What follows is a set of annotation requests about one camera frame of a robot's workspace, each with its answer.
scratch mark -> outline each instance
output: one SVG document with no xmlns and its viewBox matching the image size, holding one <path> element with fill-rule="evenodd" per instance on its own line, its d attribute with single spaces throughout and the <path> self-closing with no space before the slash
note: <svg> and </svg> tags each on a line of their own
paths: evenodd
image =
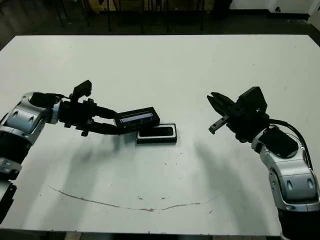
<svg viewBox="0 0 320 240">
<path fill-rule="evenodd" d="M 200 205 L 201 202 L 192 202 L 192 203 L 186 203 L 186 204 L 177 204 L 177 205 L 173 205 L 173 206 L 168 206 L 166 208 L 162 208 L 160 209 L 161 211 L 165 211 L 168 209 L 173 209 L 173 208 L 177 208 L 177 207 L 184 207 L 184 206 L 189 206 L 189 205 Z"/>
<path fill-rule="evenodd" d="M 141 211 L 147 211 L 147 212 L 154 212 L 155 211 L 155 209 L 154 208 L 139 208 L 139 210 L 141 210 Z"/>
<path fill-rule="evenodd" d="M 90 200 L 90 199 L 86 199 L 84 197 L 79 197 L 79 196 L 74 196 L 74 195 L 68 194 L 68 193 L 63 192 L 61 190 L 58 190 L 58 189 L 56 189 L 56 188 L 54 188 L 54 187 L 52 187 L 52 186 L 50 186 L 48 184 L 46 184 L 46 186 L 48 188 L 52 189 L 53 191 L 56 191 L 56 192 L 58 192 L 58 193 L 60 193 L 62 195 L 68 196 L 68 197 L 70 197 L 72 199 L 78 199 L 78 200 L 82 200 L 82 201 L 85 201 L 85 202 L 105 205 L 105 206 L 113 207 L 113 208 L 137 210 L 137 211 L 146 211 L 146 212 L 151 212 L 151 213 L 154 212 L 154 211 L 166 211 L 166 210 L 169 210 L 169 209 L 185 207 L 185 206 L 190 206 L 190 205 L 204 205 L 204 204 L 207 204 L 207 203 L 211 202 L 212 200 L 214 200 L 214 199 L 219 197 L 219 196 L 212 197 L 211 199 L 209 199 L 208 201 L 205 201 L 205 202 L 191 202 L 191 203 L 185 203 L 185 204 L 177 204 L 177 205 L 168 206 L 168 207 L 165 207 L 165 208 L 158 208 L 158 209 L 157 208 L 134 208 L 134 207 L 114 205 L 114 204 L 110 204 L 110 203 L 102 202 L 102 201 Z"/>
</svg>

black cable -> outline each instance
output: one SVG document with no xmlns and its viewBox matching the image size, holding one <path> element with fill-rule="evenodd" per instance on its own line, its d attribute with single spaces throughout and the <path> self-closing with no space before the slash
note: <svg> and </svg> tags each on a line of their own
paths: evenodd
<svg viewBox="0 0 320 240">
<path fill-rule="evenodd" d="M 281 126 L 287 127 L 292 132 L 294 132 L 294 134 L 299 138 L 302 146 L 304 147 L 305 158 L 306 158 L 306 162 L 307 162 L 309 168 L 313 169 L 313 166 L 312 166 L 312 163 L 311 163 L 310 154 L 309 154 L 309 150 L 308 150 L 308 147 L 307 147 L 307 143 L 306 143 L 304 137 L 301 135 L 301 133 L 294 126 L 292 126 L 291 124 L 287 123 L 286 121 L 270 119 L 269 122 L 270 122 L 270 124 L 277 124 L 277 125 L 281 125 Z"/>
</svg>

chair leg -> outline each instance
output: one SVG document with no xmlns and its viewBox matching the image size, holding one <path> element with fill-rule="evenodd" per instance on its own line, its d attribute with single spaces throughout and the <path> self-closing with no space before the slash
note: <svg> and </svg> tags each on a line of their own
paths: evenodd
<svg viewBox="0 0 320 240">
<path fill-rule="evenodd" d="M 60 22 L 61 22 L 62 27 L 65 27 L 65 23 L 64 23 L 64 21 L 62 20 L 62 17 L 61 17 L 61 15 L 60 15 L 59 6 L 57 5 L 57 2 L 56 2 L 56 1 L 53 1 L 53 5 L 54 5 L 54 8 L 55 8 L 56 13 L 57 13 L 58 16 L 59 16 L 59 19 L 60 19 Z"/>
<path fill-rule="evenodd" d="M 141 0 L 142 13 L 141 13 L 141 34 L 144 34 L 144 12 L 145 12 L 145 0 Z"/>
<path fill-rule="evenodd" d="M 115 10 L 118 11 L 118 6 L 117 6 L 117 4 L 116 4 L 116 0 L 112 0 L 112 2 L 113 2 L 113 5 L 114 5 Z"/>
<path fill-rule="evenodd" d="M 196 10 L 196 11 L 199 11 L 200 1 L 201 1 L 201 0 L 198 0 L 198 1 L 196 2 L 196 7 L 195 7 L 195 10 Z"/>
<path fill-rule="evenodd" d="M 165 1 L 165 8 L 166 8 L 166 13 L 165 13 L 165 19 L 166 19 L 166 33 L 169 33 L 169 0 Z"/>
<path fill-rule="evenodd" d="M 67 11 L 66 11 L 66 6 L 65 6 L 65 3 L 64 3 L 64 0 L 60 0 L 60 3 L 61 3 L 61 6 L 62 6 L 62 9 L 63 9 L 63 12 L 64 12 L 64 15 L 67 19 L 69 19 L 68 17 L 68 14 L 67 14 Z"/>
<path fill-rule="evenodd" d="M 202 11 L 201 11 L 201 25 L 200 30 L 204 30 L 204 14 L 205 14 L 205 0 L 202 0 Z"/>
<path fill-rule="evenodd" d="M 90 26 L 90 22 L 89 22 L 89 18 L 88 18 L 88 14 L 87 14 L 87 9 L 88 9 L 88 5 L 87 5 L 87 0 L 81 0 L 79 1 L 80 2 L 80 5 L 81 5 L 81 9 L 82 9 L 82 12 L 83 12 L 83 15 L 84 15 L 84 19 L 86 21 L 86 24 L 88 26 Z"/>
<path fill-rule="evenodd" d="M 108 15 L 108 30 L 109 30 L 109 32 L 111 32 L 109 0 L 106 0 L 106 13 L 107 13 L 107 15 Z"/>
</svg>

black robot arm segment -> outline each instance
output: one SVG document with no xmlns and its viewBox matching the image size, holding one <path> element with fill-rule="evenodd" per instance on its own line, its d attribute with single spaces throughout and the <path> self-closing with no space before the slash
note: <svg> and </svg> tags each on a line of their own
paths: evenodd
<svg viewBox="0 0 320 240">
<path fill-rule="evenodd" d="M 214 134 L 226 124 L 241 143 L 251 143 L 267 167 L 283 236 L 300 240 L 318 235 L 319 184 L 303 136 L 287 122 L 269 118 L 259 87 L 250 88 L 236 102 L 217 92 L 207 98 L 222 116 L 210 126 L 210 132 Z M 277 125 L 289 128 L 296 136 L 284 133 Z"/>
<path fill-rule="evenodd" d="M 82 136 L 89 132 L 120 135 L 135 132 L 143 127 L 159 125 L 153 107 L 117 113 L 98 106 L 90 98 L 82 103 L 79 98 L 91 94 L 89 80 L 76 86 L 69 97 L 55 93 L 30 92 L 0 121 L 0 223 L 7 214 L 16 187 L 15 180 L 22 169 L 22 162 L 36 142 L 45 124 L 64 123 L 66 128 L 75 126 Z M 95 122 L 94 117 L 114 119 L 115 125 Z"/>
</svg>

white tabletop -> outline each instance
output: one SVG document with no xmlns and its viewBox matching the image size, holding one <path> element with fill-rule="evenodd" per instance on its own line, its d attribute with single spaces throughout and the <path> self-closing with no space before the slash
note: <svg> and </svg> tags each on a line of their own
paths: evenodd
<svg viewBox="0 0 320 240">
<path fill-rule="evenodd" d="M 118 112 L 153 106 L 176 145 L 46 125 L 23 162 L 1 228 L 278 235 L 268 171 L 206 96 L 260 86 L 275 119 L 304 135 L 320 176 L 320 48 L 306 35 L 17 36 L 0 52 L 0 113 L 27 92 L 91 98 Z"/>
</svg>

